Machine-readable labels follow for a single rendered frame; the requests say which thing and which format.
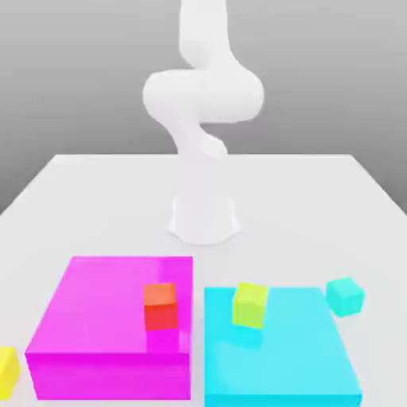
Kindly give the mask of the small lime green cube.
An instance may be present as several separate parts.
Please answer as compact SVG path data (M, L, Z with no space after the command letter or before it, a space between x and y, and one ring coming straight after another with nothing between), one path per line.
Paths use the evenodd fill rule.
M233 298L233 324L261 330L268 292L266 285L239 282Z

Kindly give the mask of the small red cube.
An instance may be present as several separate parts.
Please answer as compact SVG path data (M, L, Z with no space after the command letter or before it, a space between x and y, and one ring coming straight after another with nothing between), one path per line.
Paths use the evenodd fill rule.
M147 331L178 328L178 303L174 283L145 285L143 304Z

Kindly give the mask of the small turquoise cube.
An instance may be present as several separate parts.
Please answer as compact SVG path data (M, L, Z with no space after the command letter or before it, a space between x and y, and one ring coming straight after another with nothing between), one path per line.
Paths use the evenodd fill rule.
M352 316L362 311L364 289L350 277L341 277L326 284L329 307L338 317Z

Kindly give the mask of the small yellow cube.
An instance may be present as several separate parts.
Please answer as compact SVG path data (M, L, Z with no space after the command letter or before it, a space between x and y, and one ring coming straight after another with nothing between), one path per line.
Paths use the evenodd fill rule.
M20 376L21 367L14 347L0 347L0 400L8 400Z

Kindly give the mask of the large magenta box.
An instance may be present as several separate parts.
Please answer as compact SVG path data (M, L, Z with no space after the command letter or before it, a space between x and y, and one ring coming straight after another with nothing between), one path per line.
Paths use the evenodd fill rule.
M176 286L178 328L147 331L143 287ZM188 400L193 260L74 257L25 357L40 400Z

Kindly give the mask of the large cyan box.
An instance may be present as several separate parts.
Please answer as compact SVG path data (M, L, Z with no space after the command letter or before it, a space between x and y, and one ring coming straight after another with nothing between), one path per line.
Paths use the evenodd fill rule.
M232 323L235 289L204 290L204 407L360 407L319 288L271 288L261 330Z

